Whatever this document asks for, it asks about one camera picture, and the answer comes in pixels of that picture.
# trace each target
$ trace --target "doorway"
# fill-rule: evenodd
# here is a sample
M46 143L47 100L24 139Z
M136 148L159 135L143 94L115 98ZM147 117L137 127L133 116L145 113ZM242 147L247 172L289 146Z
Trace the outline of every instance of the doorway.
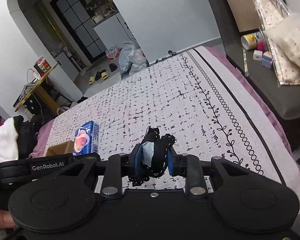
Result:
M106 46L93 29L95 22L79 0L52 0L50 5L90 62L106 54Z

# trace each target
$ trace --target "plastic packaged blanket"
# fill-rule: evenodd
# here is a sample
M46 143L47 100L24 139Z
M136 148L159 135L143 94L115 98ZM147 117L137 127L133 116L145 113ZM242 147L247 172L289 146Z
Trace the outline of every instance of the plastic packaged blanket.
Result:
M300 67L300 14L291 14L265 34Z
M277 10L281 13L283 18L287 18L290 15L289 7L282 0L271 0Z
M281 12L269 0L253 0L261 20L263 30L276 26L284 20ZM300 85L300 68L292 63L274 42L267 37L272 53L274 69L280 85Z

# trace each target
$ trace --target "blue box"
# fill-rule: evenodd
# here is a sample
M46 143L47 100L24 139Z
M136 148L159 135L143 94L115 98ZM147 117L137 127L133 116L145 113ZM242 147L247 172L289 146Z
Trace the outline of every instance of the blue box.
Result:
M81 126L74 134L73 155L98 153L99 124L89 121Z
M271 69L272 61L266 60L265 58L262 59L262 65L268 69Z

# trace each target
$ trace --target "slipper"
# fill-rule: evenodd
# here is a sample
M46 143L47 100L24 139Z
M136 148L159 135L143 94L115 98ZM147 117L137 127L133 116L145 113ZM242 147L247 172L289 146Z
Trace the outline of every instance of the slipper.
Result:
M95 81L95 77L90 77L89 79L89 85L92 85Z
M117 67L116 64L111 63L111 64L109 64L109 68L110 68L111 72L113 72L113 71L115 71L118 67Z
M101 73L101 76L102 76L102 79L103 79L103 80L106 80L106 79L109 77L109 75L108 75L107 72L102 72L102 73Z
M98 80L101 78L101 74L102 74L103 72L106 72L106 70L103 69L103 70L101 70L101 72L98 71L98 72L96 73L96 77L95 77L95 80L96 80L96 81L98 81Z
M98 81L101 78L101 72L98 71L95 76L95 80Z

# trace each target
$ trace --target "white cloth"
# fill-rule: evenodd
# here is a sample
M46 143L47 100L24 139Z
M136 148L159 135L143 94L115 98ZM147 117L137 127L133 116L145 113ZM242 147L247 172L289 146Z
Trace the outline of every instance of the white cloth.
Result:
M14 119L9 118L0 126L0 163L15 161L19 158L17 138Z

